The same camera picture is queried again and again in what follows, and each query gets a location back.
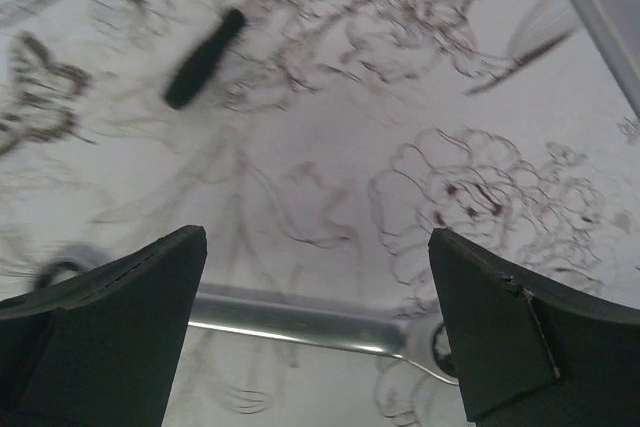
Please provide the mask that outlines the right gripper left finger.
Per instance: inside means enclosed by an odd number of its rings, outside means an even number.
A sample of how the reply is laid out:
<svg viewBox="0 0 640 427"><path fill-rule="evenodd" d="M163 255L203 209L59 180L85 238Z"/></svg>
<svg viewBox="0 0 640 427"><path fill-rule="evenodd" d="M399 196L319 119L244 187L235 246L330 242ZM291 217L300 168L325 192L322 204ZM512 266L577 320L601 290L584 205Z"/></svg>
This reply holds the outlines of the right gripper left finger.
<svg viewBox="0 0 640 427"><path fill-rule="evenodd" d="M184 226L2 301L2 425L161 425L206 257Z"/></svg>

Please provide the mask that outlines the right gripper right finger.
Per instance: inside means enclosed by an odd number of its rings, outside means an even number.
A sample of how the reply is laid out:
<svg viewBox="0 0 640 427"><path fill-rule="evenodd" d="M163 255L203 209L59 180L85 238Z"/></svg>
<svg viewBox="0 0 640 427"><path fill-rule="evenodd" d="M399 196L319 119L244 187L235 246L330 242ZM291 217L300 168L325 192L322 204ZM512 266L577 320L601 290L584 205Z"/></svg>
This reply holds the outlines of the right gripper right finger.
<svg viewBox="0 0 640 427"><path fill-rule="evenodd" d="M449 229L429 261L477 426L636 426L639 312L506 261Z"/></svg>

